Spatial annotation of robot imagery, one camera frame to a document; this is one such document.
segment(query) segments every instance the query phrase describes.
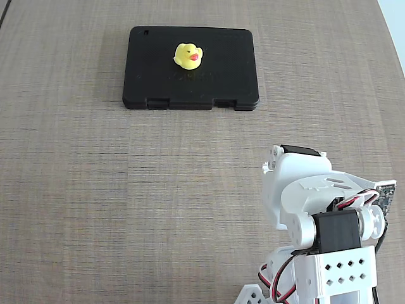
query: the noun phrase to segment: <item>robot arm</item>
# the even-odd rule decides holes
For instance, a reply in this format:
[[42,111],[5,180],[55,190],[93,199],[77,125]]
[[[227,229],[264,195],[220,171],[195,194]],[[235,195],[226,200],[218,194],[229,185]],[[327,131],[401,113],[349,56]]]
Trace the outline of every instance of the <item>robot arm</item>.
[[263,295],[258,285],[247,285],[235,303],[278,303],[288,292],[281,303],[373,303],[375,248],[366,242],[382,237],[395,186],[394,180],[333,171],[323,152],[274,146],[263,165],[262,199],[270,222],[287,230],[292,244],[275,250],[260,268],[270,298],[257,296]]

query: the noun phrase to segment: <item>duck beak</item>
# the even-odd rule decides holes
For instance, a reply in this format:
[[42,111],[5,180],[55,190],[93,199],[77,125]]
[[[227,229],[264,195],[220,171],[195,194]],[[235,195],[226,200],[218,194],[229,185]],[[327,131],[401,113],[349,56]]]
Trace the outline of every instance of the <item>duck beak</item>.
[[190,56],[190,59],[191,59],[192,61],[196,61],[196,60],[198,59],[198,54],[193,54],[193,55],[191,55],[191,56]]

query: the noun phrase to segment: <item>rubber duck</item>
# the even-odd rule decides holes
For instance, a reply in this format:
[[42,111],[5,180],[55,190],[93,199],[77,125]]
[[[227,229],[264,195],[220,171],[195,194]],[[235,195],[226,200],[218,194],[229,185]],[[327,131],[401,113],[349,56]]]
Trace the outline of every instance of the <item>rubber duck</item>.
[[203,51],[200,47],[196,47],[193,43],[180,43],[173,59],[182,68],[193,70],[199,67],[202,57]]

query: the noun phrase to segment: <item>black case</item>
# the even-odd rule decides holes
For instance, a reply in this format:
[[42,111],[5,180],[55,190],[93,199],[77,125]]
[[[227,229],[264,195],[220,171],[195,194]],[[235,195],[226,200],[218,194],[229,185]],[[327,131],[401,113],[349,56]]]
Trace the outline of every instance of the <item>black case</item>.
[[[201,65],[184,70],[173,57],[180,43],[202,48]],[[123,102],[128,109],[254,110],[259,103],[252,33],[209,27],[134,27]]]

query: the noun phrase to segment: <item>wooden table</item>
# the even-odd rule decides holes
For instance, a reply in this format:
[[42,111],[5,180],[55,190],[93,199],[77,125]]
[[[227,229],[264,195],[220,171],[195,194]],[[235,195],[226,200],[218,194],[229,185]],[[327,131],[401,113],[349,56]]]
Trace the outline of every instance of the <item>wooden table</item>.
[[[249,29],[257,110],[126,110],[136,25]],[[0,303],[233,303],[289,242],[260,200],[273,143],[398,180],[378,289],[400,303],[404,97],[376,1],[13,0],[0,30]]]

